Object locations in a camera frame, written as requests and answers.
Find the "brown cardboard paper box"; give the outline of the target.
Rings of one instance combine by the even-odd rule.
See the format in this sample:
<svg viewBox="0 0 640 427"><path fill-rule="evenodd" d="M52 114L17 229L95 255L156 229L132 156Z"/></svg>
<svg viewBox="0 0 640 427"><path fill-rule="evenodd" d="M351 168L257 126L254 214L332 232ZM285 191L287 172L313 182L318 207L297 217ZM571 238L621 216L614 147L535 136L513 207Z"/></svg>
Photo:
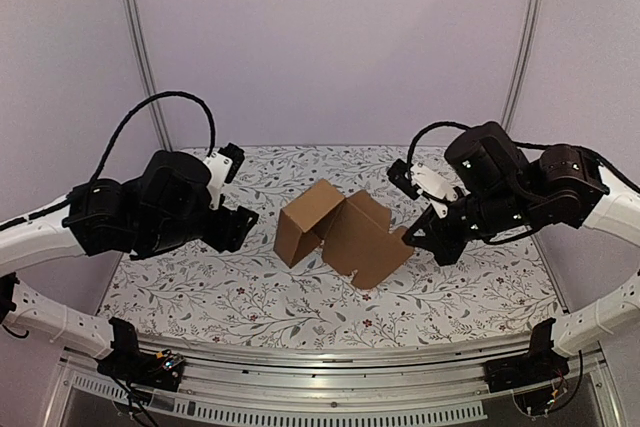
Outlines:
<svg viewBox="0 0 640 427"><path fill-rule="evenodd" d="M321 179L280 210L274 252L290 268L316 249L335 272L362 290L377 287L414 253L407 228L365 190L343 195Z"/></svg>

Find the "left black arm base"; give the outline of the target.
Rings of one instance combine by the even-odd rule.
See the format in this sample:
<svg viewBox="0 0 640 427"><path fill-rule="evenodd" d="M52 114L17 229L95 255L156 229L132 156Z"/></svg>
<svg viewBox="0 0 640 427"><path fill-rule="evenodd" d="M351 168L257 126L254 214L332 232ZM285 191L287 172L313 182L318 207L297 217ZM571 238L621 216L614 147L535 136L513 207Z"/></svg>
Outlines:
<svg viewBox="0 0 640 427"><path fill-rule="evenodd" d="M135 327L115 317L108 321L113 330L111 352L97 360L97 371L124 383L177 392L183 377L185 358L164 349L155 353L140 350Z"/></svg>

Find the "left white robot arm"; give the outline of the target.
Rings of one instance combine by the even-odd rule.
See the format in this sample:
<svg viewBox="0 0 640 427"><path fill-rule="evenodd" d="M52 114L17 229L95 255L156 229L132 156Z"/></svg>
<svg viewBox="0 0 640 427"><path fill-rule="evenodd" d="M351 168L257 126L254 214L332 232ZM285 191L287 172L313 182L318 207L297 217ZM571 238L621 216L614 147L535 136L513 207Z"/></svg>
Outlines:
<svg viewBox="0 0 640 427"><path fill-rule="evenodd" d="M1 226L1 322L35 328L96 360L109 359L128 381L148 373L135 328L119 319L83 314L18 280L18 271L57 259L119 252L145 260L202 241L236 252L258 220L230 209L222 190L245 160L234 144L198 159L156 152L143 174L124 183L91 179L39 211Z"/></svg>

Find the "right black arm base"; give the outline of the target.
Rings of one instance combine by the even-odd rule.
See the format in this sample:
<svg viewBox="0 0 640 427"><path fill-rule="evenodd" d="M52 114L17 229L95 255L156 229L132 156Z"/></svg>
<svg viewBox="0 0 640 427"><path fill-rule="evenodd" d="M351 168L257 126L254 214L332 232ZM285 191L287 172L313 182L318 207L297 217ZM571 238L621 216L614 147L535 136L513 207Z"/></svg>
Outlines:
<svg viewBox="0 0 640 427"><path fill-rule="evenodd" d="M489 360L483 364L484 381L491 393L524 388L538 383L563 383L569 373L568 360L553 351L553 318L537 324L531 332L528 350L523 354ZM558 388L551 386L542 394L520 394L515 401L525 415L549 414L556 404Z"/></svg>

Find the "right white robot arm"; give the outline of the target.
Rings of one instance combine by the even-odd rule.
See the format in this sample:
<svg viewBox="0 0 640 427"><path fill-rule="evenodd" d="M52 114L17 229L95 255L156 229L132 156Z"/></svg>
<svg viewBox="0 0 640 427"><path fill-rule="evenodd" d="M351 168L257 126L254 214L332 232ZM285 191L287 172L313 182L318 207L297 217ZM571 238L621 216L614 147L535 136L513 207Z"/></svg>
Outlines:
<svg viewBox="0 0 640 427"><path fill-rule="evenodd" d="M445 127L461 132L444 153L460 186L413 159L421 138ZM411 199L428 200L402 240L440 266L456 264L472 241L498 246L556 224L639 243L639 187L608 159L579 145L515 141L495 121L432 123L387 175Z"/></svg>

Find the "aluminium front rail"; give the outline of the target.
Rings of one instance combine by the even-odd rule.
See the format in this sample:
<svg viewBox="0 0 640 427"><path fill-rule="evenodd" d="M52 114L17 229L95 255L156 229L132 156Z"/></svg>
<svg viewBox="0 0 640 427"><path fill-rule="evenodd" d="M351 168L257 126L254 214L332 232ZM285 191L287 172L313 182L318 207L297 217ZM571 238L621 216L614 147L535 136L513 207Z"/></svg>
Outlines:
<svg viewBox="0 0 640 427"><path fill-rule="evenodd" d="M522 403L542 386L491 392L483 366L522 353L523 334L434 346L301 350L144 335L186 358L175 392L150 391L155 423L219 426L628 426L599 346L572 359L557 407Z"/></svg>

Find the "left aluminium frame post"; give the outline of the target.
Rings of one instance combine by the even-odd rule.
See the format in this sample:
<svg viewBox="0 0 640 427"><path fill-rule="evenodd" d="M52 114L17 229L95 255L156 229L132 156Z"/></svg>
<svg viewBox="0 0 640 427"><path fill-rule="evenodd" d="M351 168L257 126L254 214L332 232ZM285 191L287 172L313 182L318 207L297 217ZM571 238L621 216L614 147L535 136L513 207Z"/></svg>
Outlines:
<svg viewBox="0 0 640 427"><path fill-rule="evenodd" d="M157 93L157 88L145 41L138 0L122 0L122 3L141 86L145 96L149 97ZM151 121L160 146L165 150L172 150L173 143L160 101L155 100L151 102L149 109Z"/></svg>

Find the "aluminium frame post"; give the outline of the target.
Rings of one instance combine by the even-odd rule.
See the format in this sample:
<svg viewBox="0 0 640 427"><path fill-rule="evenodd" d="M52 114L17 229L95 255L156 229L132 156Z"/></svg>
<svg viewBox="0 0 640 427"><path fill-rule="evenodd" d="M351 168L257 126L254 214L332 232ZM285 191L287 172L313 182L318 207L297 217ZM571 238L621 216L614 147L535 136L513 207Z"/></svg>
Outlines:
<svg viewBox="0 0 640 427"><path fill-rule="evenodd" d="M517 107L522 93L529 60L533 51L537 24L542 9L542 2L543 0L526 1L525 16L516 53L515 64L500 120L501 126L507 132L511 130L517 113Z"/></svg>
<svg viewBox="0 0 640 427"><path fill-rule="evenodd" d="M149 97L157 93L157 88L145 41L138 0L122 0L122 3L141 86L145 96ZM160 146L165 150L172 150L173 143L160 101L155 100L151 102L149 109L151 121Z"/></svg>

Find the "right aluminium frame post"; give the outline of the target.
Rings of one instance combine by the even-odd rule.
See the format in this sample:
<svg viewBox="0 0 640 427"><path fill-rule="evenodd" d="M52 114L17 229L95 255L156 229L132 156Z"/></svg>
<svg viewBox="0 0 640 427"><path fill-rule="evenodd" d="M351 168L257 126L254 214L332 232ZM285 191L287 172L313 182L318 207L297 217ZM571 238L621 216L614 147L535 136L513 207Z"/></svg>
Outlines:
<svg viewBox="0 0 640 427"><path fill-rule="evenodd" d="M522 93L529 60L533 51L537 24L542 9L542 2L543 0L526 1L525 16L516 53L515 64L500 120L501 126L507 132L511 130L517 113L517 107Z"/></svg>

